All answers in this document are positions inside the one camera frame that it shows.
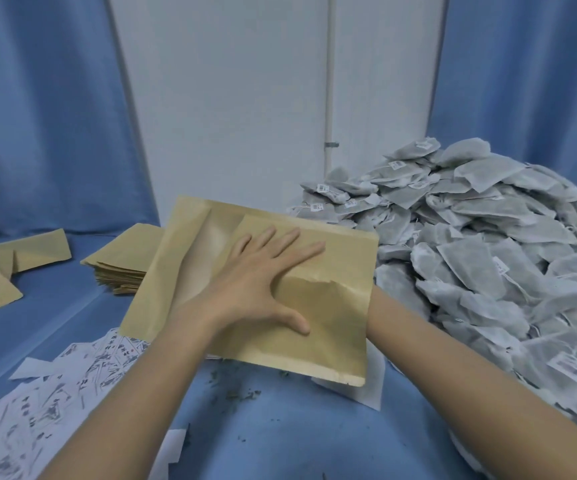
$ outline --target finger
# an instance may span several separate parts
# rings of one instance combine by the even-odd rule
[[[321,254],[326,249],[326,243],[324,241],[314,242],[309,246],[304,248],[296,249],[288,253],[275,258],[273,262],[275,263],[275,271],[277,273],[282,273],[293,266],[302,264],[304,261],[308,261],[310,258]]]
[[[274,241],[271,241],[266,246],[270,257],[274,258],[279,256],[288,248],[295,240],[300,237],[300,228],[296,227],[293,230],[285,233],[282,237],[278,237]]]
[[[242,237],[240,237],[237,240],[237,242],[233,245],[233,248],[231,249],[231,253],[228,256],[228,259],[229,260],[235,259],[240,254],[242,254],[242,252],[246,248],[246,244],[248,244],[251,241],[251,239],[252,239],[251,234],[245,234]]]
[[[288,306],[277,304],[276,311],[272,315],[275,320],[286,325],[291,330],[295,330],[301,335],[308,335],[311,333],[311,326],[309,321],[305,319],[302,314],[289,308]]]
[[[246,253],[252,253],[262,249],[264,246],[266,246],[267,242],[273,238],[276,232],[277,229],[275,226],[271,226],[262,232],[259,236],[254,237],[251,242],[249,242],[248,246],[246,246]]]

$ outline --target pile of printed cards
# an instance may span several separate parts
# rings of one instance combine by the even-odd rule
[[[147,347],[114,328],[71,344],[52,362],[26,358],[10,379],[36,379],[0,398],[0,480],[36,478]],[[185,433],[168,431],[149,480],[168,478]]]

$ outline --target blue tablecloth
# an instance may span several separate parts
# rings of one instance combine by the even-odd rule
[[[92,270],[79,265],[111,239],[69,236],[72,260],[13,278],[24,297],[0,308],[0,396],[14,388],[7,377],[24,357],[52,360],[70,343],[93,341],[119,325],[131,298],[98,287]],[[226,398],[249,390],[261,394],[250,401]],[[437,412],[389,366],[382,404],[381,412],[373,411],[304,376],[207,360],[173,422],[190,429],[170,478],[478,478]]]

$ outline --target person's left hand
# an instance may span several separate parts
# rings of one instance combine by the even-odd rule
[[[239,239],[221,271],[200,294],[182,306],[185,311],[181,314],[187,316],[176,314],[176,319],[188,320],[189,314],[196,315],[209,321],[216,331],[242,319],[271,319],[308,335],[309,322],[273,298],[270,285],[278,274],[322,253],[325,243],[284,252],[300,236],[300,229],[271,240],[275,233],[275,227],[271,226],[255,238],[249,234]]]

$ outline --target curtain fold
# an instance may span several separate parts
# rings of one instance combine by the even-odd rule
[[[577,0],[449,0],[428,134],[577,184]]]
[[[105,0],[0,0],[0,235],[158,223]]]

